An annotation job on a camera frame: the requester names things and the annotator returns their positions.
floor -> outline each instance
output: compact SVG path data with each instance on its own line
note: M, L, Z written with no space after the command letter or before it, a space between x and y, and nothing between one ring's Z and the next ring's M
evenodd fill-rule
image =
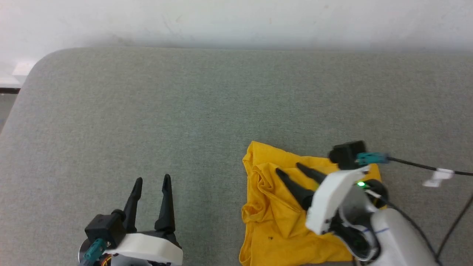
M0 133L16 98L16 94L0 94Z

black strip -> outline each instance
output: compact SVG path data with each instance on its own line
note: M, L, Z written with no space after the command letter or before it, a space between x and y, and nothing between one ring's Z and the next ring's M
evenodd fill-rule
M0 88L0 93L4 94L18 94L20 92L20 88Z

yellow cloth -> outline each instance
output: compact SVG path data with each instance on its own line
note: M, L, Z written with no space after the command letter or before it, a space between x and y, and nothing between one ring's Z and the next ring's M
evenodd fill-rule
M242 209L246 224L240 250L243 266L291 266L325 261L349 261L351 254L332 234L318 236L305 227L304 212L275 169L283 169L305 188L318 185L296 168L301 162L325 174L338 168L326 158L298 156L272 146L251 142L243 157L248 174L247 203ZM366 179L380 180L377 165L371 165Z

teal connector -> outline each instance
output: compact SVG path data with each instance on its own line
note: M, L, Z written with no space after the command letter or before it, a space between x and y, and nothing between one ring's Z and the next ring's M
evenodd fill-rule
M87 252L84 254L84 260L93 263L100 258L100 256L104 253L105 249L107 248L107 244L103 239L97 239L92 243L89 247Z
M360 166L371 163L389 163L388 154L382 152L362 152L356 155L357 162Z

black cable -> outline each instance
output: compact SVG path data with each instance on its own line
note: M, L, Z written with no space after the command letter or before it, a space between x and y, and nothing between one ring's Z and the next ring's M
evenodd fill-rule
M463 207L460 214L457 216L455 221L452 223L452 226L450 226L450 229L448 230L448 233L445 235L445 237L442 240L442 244L440 244L440 247L438 248L438 251L437 251L437 254L436 254L435 258L438 259L440 257L440 254L442 253L443 248L445 247L445 244L447 243L448 239L450 238L450 235L452 234L453 230L455 230L455 227L458 225L460 220L463 218L463 216L465 215L468 208L470 208L472 202L473 202L473 194L470 196L470 199L465 204L465 207Z
M419 163L415 163L415 162L410 162L410 161L406 161L406 160L402 160L402 159L398 159L398 158L394 158L394 157L387 157L387 159L390 160L390 161L400 162L400 163L403 163L403 164L412 165L412 166L419 167L419 168L424 168L424 169L427 169L427 170L437 171L437 168L432 167L432 166L428 166L428 165L423 165L423 164L419 164ZM456 175L473 176L473 173L471 173L471 172L462 172L462 171L453 171L453 172Z
M437 258L437 255L435 253L435 250L434 248L432 247L432 244L430 243L429 239L427 238L427 236L425 235L424 231L422 231L422 229L420 228L419 225L416 224L416 222L414 222L413 219L411 219L405 212L403 212L401 209L399 209L396 205L394 205L392 202L388 201L387 199L383 198L381 195L377 194L377 193L374 193L372 191L366 191L367 193L369 193L370 195L378 198L380 201L384 202L386 205L388 205L389 207L395 209L396 211L398 211L407 221L409 221L412 226L419 232L420 236L424 239L425 243L427 244L427 248L429 249L429 251L431 252L432 254L432 257L435 258L435 262L439 265L439 266L442 266L442 263L440 262L440 260Z

